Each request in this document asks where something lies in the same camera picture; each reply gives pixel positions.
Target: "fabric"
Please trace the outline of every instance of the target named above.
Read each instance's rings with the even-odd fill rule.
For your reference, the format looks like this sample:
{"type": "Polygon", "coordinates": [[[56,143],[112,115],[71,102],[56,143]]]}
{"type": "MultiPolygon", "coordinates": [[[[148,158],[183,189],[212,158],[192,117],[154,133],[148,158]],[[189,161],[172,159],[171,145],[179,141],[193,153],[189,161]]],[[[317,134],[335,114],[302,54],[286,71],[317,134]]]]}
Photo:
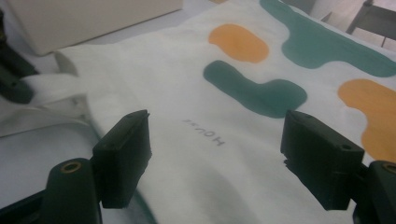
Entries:
{"type": "Polygon", "coordinates": [[[100,134],[150,113],[153,157],[138,188],[159,223],[352,223],[353,203],[324,211],[286,168],[288,109],[365,147],[366,164],[396,161],[396,53],[276,0],[229,0],[178,27],[56,59],[52,85],[65,92],[41,86],[34,105],[83,95],[100,134]]]}

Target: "green shape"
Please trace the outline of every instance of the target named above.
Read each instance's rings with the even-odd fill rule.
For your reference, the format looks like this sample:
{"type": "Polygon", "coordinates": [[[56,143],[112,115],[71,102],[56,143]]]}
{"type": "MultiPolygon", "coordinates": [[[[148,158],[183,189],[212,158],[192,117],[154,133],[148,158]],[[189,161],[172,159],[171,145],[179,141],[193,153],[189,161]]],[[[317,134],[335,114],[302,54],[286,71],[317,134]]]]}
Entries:
{"type": "Polygon", "coordinates": [[[375,77],[396,75],[396,62],[383,54],[311,21],[277,0],[260,3],[289,28],[290,37],[282,51],[297,65],[313,69],[331,61],[343,61],[375,77]]]}
{"type": "Polygon", "coordinates": [[[223,61],[208,65],[204,77],[245,108],[273,119],[285,118],[289,109],[295,110],[307,98],[304,89],[290,81],[275,79],[258,84],[223,61]]]}

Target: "gray chair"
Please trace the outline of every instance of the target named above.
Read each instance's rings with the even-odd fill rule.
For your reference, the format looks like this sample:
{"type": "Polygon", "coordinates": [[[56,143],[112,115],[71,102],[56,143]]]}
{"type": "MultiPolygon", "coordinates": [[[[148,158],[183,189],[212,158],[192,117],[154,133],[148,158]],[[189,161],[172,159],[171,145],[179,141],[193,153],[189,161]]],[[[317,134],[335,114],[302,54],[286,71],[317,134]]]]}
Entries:
{"type": "Polygon", "coordinates": [[[383,47],[386,38],[396,40],[396,11],[377,7],[374,0],[367,0],[346,32],[352,35],[356,28],[384,36],[383,47]]]}

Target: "beige box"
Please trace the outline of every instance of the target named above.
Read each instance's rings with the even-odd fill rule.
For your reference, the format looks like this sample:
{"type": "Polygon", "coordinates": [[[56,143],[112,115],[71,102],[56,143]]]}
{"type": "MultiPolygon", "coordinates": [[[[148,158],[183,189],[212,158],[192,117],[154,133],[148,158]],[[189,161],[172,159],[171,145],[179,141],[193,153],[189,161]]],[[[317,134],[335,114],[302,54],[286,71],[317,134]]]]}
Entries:
{"type": "Polygon", "coordinates": [[[183,0],[7,0],[38,55],[182,8],[183,0]]]}

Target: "orange spot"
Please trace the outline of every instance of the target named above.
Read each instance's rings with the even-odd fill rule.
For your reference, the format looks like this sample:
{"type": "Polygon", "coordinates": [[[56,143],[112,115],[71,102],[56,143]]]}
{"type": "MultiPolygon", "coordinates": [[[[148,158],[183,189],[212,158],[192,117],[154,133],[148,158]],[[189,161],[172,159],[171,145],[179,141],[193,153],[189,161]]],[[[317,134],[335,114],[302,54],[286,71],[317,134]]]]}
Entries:
{"type": "Polygon", "coordinates": [[[361,137],[366,151],[376,160],[396,162],[396,91],[356,79],[344,83],[338,95],[366,116],[368,125],[361,137]]]}
{"type": "Polygon", "coordinates": [[[268,46],[244,27],[225,24],[214,29],[209,43],[221,48],[224,53],[241,62],[259,63],[269,53],[268,46]]]}

